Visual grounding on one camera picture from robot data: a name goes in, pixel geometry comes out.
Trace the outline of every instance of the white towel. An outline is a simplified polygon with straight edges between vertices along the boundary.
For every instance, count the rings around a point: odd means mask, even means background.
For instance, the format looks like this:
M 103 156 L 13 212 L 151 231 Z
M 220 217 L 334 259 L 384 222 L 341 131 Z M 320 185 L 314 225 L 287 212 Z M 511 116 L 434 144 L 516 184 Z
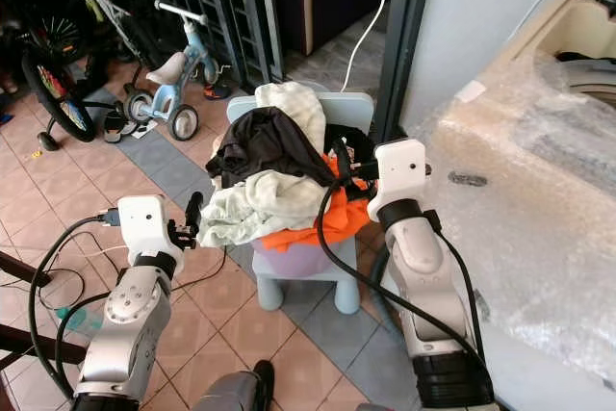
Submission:
M 275 106 L 282 110 L 299 126 L 317 152 L 323 152 L 325 114 L 314 90 L 297 82 L 285 82 L 258 87 L 254 96 L 257 108 Z
M 201 210 L 197 240 L 204 247 L 243 244 L 269 233 L 314 226 L 325 189 L 307 176 L 264 170 L 217 190 Z

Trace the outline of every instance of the light blue balance bike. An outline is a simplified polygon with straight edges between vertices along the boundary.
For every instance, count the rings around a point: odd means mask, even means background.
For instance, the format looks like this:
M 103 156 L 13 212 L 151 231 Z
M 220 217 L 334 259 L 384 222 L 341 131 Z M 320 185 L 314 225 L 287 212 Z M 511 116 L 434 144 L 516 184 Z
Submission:
M 165 64 L 145 75 L 147 80 L 160 85 L 153 97 L 148 91 L 136 89 L 136 79 L 133 79 L 132 85 L 126 88 L 128 96 L 124 101 L 124 113 L 138 124 L 147 124 L 152 117 L 164 119 L 171 136 L 185 141 L 196 133 L 199 116 L 192 106 L 182 103 L 184 87 L 191 78 L 201 72 L 205 83 L 211 85 L 218 79 L 220 69 L 216 60 L 203 46 L 196 27 L 191 22 L 192 19 L 205 25 L 205 14 L 188 12 L 159 0 L 154 2 L 154 7 L 182 16 L 188 45 L 183 52 L 175 52 Z

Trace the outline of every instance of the bubble wrap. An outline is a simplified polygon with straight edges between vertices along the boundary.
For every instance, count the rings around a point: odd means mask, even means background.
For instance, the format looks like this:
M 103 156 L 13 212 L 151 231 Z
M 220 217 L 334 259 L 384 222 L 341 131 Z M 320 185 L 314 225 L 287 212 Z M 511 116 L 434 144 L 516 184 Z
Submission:
M 616 383 L 616 111 L 569 93 L 547 57 L 479 80 L 483 94 L 454 99 L 422 128 L 434 167 L 425 203 L 490 322 Z M 485 186 L 469 185 L 481 177 Z

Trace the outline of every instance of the gray wall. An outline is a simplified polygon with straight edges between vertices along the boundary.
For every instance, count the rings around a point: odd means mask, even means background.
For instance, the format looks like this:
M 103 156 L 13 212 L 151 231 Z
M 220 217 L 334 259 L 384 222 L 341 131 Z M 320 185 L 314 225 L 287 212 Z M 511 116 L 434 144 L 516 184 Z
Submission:
M 534 1 L 427 0 L 400 125 L 410 130 L 472 80 Z

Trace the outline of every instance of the chair backrest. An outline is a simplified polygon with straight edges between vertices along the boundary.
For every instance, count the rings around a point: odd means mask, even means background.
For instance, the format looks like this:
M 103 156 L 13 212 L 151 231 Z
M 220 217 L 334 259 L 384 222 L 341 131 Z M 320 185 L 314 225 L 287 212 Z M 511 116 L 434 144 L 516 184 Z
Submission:
M 330 124 L 340 124 L 347 127 L 357 127 L 368 134 L 374 103 L 365 93 L 358 92 L 317 92 L 317 98 L 323 106 L 325 119 Z M 229 101 L 227 117 L 233 123 L 238 117 L 257 107 L 253 96 L 237 96 Z

